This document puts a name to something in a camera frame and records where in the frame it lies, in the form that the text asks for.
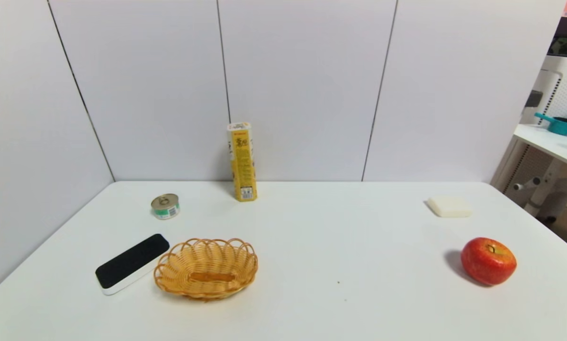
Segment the woven bread basket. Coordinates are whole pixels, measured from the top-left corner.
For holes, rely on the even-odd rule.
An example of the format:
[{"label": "woven bread basket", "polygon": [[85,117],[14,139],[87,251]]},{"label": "woven bread basket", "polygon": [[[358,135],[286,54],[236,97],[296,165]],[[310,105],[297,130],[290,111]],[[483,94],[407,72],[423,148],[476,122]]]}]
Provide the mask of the woven bread basket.
[{"label": "woven bread basket", "polygon": [[258,257],[250,244],[237,238],[193,238],[160,257],[153,276],[168,293],[220,300],[250,285],[257,270]]}]

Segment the white sponge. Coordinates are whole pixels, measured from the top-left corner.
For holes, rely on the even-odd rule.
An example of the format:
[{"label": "white sponge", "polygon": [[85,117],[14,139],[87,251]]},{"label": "white sponge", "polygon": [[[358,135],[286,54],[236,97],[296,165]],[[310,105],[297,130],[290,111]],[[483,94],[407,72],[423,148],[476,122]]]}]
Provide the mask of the white sponge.
[{"label": "white sponge", "polygon": [[471,206],[459,197],[431,197],[426,204],[443,218],[463,218],[472,214]]}]

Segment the red apple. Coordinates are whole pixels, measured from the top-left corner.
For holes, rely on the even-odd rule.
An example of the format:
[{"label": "red apple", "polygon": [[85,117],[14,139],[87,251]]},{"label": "red apple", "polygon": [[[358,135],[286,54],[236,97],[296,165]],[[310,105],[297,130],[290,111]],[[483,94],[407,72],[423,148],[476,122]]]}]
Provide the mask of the red apple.
[{"label": "red apple", "polygon": [[460,255],[465,271],[476,281],[497,285],[507,280],[515,268],[515,256],[501,242],[489,238],[475,238],[465,245]]}]

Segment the pot handle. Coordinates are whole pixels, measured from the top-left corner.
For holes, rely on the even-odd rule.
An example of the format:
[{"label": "pot handle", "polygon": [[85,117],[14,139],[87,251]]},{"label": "pot handle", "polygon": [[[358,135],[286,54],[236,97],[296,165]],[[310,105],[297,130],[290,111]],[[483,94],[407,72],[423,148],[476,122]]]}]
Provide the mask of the pot handle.
[{"label": "pot handle", "polygon": [[554,122],[554,121],[556,121],[556,119],[554,119],[554,118],[552,118],[552,117],[549,117],[549,116],[545,116],[545,115],[543,115],[543,114],[541,114],[541,113],[539,113],[539,112],[537,112],[536,114],[534,114],[534,116],[536,116],[537,118],[545,119],[545,120],[547,120],[547,121],[549,121],[549,122]]}]

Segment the yellow box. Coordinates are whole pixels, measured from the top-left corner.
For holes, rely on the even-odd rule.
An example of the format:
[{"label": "yellow box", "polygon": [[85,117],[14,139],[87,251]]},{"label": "yellow box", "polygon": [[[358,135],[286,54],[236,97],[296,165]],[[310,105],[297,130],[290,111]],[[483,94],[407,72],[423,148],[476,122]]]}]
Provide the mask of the yellow box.
[{"label": "yellow box", "polygon": [[253,165],[252,126],[247,122],[232,123],[227,128],[227,134],[235,198],[239,201],[256,200],[258,192],[256,170]]}]

